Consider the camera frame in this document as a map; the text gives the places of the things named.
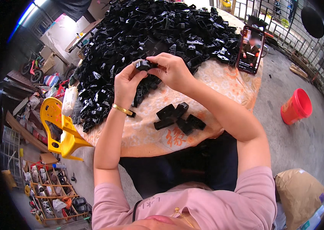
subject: gold necklace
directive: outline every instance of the gold necklace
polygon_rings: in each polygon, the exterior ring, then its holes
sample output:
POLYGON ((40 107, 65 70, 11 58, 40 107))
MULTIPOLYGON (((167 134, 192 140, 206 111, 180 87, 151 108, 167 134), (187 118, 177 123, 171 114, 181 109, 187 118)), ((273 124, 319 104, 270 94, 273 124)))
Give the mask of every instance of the gold necklace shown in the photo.
POLYGON ((175 208, 175 214, 180 214, 180 216, 182 216, 189 224, 192 228, 194 228, 194 225, 192 225, 192 223, 186 218, 186 216, 184 214, 182 214, 180 211, 179 207, 175 208))

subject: floral tablecloth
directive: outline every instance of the floral tablecloth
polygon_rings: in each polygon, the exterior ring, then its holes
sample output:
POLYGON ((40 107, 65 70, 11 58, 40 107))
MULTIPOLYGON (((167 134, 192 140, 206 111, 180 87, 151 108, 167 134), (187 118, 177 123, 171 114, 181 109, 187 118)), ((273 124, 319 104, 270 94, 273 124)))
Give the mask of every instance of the floral tablecloth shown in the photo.
MULTIPOLYGON (((227 12, 218 11, 225 21, 229 21, 230 26, 238 27, 237 33, 239 33, 244 24, 227 12)), ((194 76, 251 111, 255 105, 262 74, 263 59, 261 59, 257 74, 253 76, 239 72, 236 67, 222 64, 212 58, 204 62, 194 76)), ((169 154, 195 146, 206 138, 215 138, 224 131, 205 107, 163 83, 159 85, 158 89, 152 90, 143 102, 132 110, 137 113, 137 116, 135 118, 126 117, 122 137, 122 157, 151 157, 169 154), (186 136, 176 124, 155 130, 153 123, 159 121, 156 112, 169 104, 176 107, 182 102, 189 105, 183 118, 186 119, 189 114, 193 114, 206 123, 205 129, 203 131, 194 130, 189 136, 186 136)), ((81 125, 76 125, 76 129, 86 141, 95 146, 103 126, 104 122, 88 133, 82 131, 81 125)))

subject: fluorescent light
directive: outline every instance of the fluorescent light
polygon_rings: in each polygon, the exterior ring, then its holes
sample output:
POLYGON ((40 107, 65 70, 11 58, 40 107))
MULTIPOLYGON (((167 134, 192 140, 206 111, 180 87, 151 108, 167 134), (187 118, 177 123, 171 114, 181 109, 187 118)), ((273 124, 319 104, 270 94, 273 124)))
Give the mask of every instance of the fluorescent light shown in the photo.
MULTIPOLYGON (((34 3, 40 7, 45 1, 47 0, 35 0, 34 3)), ((22 14, 22 16, 20 17, 19 21, 17 22, 17 25, 15 26, 13 32, 11 32, 8 42, 11 40, 11 38, 13 37, 14 33, 16 32, 16 30, 19 28, 19 26, 23 23, 23 21, 25 21, 26 19, 30 18, 30 16, 33 15, 33 13, 38 9, 38 7, 35 6, 35 4, 31 3, 26 11, 22 14)))
POLYGON ((31 3, 30 5, 29 5, 29 7, 27 8, 27 10, 24 12, 24 14, 22 15, 22 17, 19 19, 19 21, 18 21, 18 25, 21 25, 22 24, 22 22, 24 21, 24 19, 26 19, 26 17, 28 16, 28 14, 33 10, 33 8, 34 8, 34 4, 33 3, 31 3))

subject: woman's right hand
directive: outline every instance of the woman's right hand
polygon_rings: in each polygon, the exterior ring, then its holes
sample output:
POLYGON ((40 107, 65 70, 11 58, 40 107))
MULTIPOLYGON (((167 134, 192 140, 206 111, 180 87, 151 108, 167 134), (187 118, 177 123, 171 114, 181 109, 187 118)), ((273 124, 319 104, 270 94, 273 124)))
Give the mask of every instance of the woman's right hand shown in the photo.
POLYGON ((189 88, 188 85, 195 81, 195 78, 180 57, 169 53, 160 53, 146 59, 158 64, 158 68, 150 69, 148 73, 157 76, 173 90, 186 94, 186 90, 189 88))

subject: woman's left hand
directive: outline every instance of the woman's left hand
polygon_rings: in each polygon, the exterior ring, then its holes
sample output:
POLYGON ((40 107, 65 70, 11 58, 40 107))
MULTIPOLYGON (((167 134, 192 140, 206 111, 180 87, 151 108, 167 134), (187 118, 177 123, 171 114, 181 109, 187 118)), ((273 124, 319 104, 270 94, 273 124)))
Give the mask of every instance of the woman's left hand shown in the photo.
POLYGON ((146 76, 146 71, 138 71, 133 64, 125 67, 115 76, 114 103, 122 108, 129 109, 134 100, 139 82, 146 76))

